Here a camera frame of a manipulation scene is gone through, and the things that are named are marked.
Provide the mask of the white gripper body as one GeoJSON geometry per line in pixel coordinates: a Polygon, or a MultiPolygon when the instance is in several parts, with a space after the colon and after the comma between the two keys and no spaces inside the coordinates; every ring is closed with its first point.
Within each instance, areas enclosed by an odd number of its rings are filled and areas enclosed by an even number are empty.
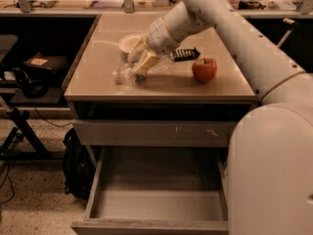
{"type": "Polygon", "coordinates": [[[180,46],[165,24],[164,18],[157,18],[151,25],[146,34],[146,43],[150,49],[160,55],[171,54],[180,46]]]}

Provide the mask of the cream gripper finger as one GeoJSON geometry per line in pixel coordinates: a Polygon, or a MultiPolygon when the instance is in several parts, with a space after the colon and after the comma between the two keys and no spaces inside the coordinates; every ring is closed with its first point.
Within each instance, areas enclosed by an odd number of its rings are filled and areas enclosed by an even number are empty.
{"type": "Polygon", "coordinates": [[[141,58],[145,49],[146,49],[146,36],[142,36],[129,52],[127,56],[127,62],[133,63],[138,61],[141,58]]]}
{"type": "Polygon", "coordinates": [[[132,69],[134,74],[146,75],[148,70],[158,64],[160,56],[151,50],[145,50],[138,63],[132,69]]]}

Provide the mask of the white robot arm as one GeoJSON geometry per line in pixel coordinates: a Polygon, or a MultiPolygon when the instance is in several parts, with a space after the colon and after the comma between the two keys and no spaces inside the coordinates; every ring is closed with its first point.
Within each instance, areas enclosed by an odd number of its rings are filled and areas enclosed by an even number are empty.
{"type": "Polygon", "coordinates": [[[153,22],[128,60],[151,68],[213,27],[257,96],[229,144],[230,235],[313,235],[313,78],[228,0],[182,0],[153,22]]]}

